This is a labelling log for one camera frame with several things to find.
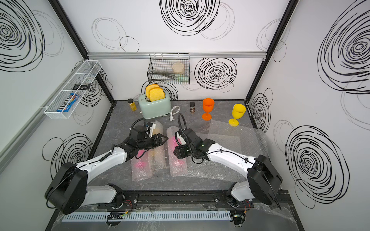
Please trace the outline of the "orange wine glass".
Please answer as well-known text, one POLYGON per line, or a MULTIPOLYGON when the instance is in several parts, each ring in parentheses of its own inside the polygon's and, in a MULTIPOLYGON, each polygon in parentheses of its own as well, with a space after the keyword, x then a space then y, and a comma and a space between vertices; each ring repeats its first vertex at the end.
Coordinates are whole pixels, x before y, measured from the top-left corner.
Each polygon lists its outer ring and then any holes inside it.
POLYGON ((211 99, 211 98, 206 98, 203 100, 202 102, 202 107, 203 107, 203 110, 204 110, 204 114, 202 115, 202 119, 205 120, 205 121, 209 121, 212 119, 212 115, 210 114, 210 112, 214 109, 214 100, 211 99))

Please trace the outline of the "yellow wine glass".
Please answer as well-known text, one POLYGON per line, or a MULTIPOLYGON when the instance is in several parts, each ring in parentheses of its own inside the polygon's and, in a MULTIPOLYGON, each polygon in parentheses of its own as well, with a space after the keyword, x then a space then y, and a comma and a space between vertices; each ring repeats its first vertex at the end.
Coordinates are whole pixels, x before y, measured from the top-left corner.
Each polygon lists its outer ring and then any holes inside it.
POLYGON ((246 112, 246 107, 242 104, 235 104, 233 106, 233 110, 232 110, 232 116, 233 118, 231 118, 228 123, 230 126, 232 127, 237 127, 239 125, 239 119, 242 118, 244 116, 246 112))

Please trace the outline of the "bubble wrap of yellow glass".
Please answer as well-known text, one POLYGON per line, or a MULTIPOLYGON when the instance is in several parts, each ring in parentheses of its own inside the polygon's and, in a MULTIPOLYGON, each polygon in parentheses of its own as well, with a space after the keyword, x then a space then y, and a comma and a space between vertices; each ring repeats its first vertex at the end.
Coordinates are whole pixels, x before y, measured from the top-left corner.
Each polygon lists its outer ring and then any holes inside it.
POLYGON ((235 153, 251 157, 269 157, 266 136, 259 129, 240 125, 232 127, 228 123, 212 120, 208 138, 235 153))

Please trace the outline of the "bubble wrap of orange glass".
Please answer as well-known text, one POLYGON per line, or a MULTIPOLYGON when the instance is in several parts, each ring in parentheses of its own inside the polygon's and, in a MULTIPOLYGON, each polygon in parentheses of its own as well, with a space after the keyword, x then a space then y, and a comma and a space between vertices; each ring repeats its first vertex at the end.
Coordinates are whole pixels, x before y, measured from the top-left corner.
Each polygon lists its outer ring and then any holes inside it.
MULTIPOLYGON (((239 137, 219 134, 201 134, 201 133, 198 133, 198 135, 203 140, 205 139, 214 140, 221 146, 229 150, 241 153, 241 142, 239 137)), ((196 164, 192 161, 191 157, 187 157, 186 160, 187 160, 187 173, 183 173, 181 174, 181 176, 216 179, 229 182, 246 181, 246 177, 220 163, 204 160, 201 164, 198 164, 200 160, 195 159, 195 161, 197 162, 196 164)))

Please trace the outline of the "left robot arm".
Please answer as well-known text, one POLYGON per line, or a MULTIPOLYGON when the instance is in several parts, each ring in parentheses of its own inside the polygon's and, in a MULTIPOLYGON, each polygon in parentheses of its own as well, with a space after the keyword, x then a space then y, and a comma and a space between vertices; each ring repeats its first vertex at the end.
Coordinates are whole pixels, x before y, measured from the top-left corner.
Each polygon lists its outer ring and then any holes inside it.
POLYGON ((122 189, 114 184, 89 186, 89 182, 107 170, 126 163, 139 151, 148 151, 164 145, 168 137, 152 134, 151 127, 136 126, 122 143, 113 144, 106 153, 78 164, 67 162, 61 166, 45 192, 46 204, 52 204, 64 215, 87 205, 107 204, 121 207, 126 199, 122 189))

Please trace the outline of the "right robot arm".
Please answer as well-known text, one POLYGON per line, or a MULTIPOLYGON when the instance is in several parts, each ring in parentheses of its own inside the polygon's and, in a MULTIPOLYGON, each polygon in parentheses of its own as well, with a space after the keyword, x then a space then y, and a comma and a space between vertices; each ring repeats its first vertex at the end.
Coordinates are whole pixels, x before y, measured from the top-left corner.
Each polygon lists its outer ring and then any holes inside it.
POLYGON ((249 199, 272 205, 279 204, 277 193, 283 178, 266 156, 249 157, 229 150, 219 143, 199 137, 192 129, 179 129, 173 154, 178 159, 193 157, 222 164, 246 178, 229 189, 229 196, 239 202, 249 199))

